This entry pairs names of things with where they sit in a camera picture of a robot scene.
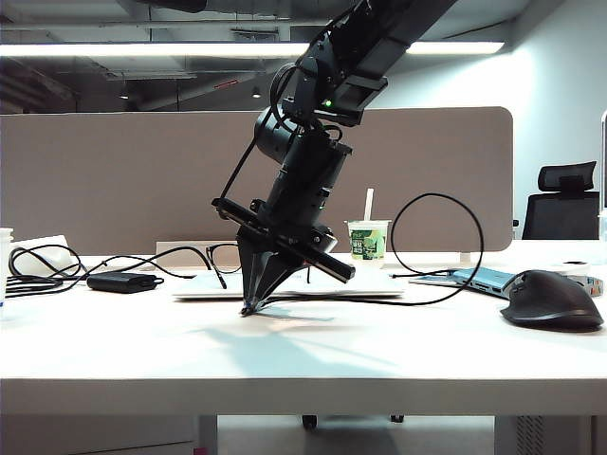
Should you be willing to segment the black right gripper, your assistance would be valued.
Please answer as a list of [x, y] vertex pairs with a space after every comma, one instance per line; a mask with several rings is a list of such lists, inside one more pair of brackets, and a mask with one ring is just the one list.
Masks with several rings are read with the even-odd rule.
[[270, 294], [294, 272], [314, 266], [340, 282], [355, 276], [355, 268], [329, 255], [337, 243], [328, 227], [307, 227], [291, 235], [262, 225], [257, 214], [228, 198], [212, 205], [220, 217], [239, 225], [236, 234], [242, 268], [242, 313], [256, 313]]

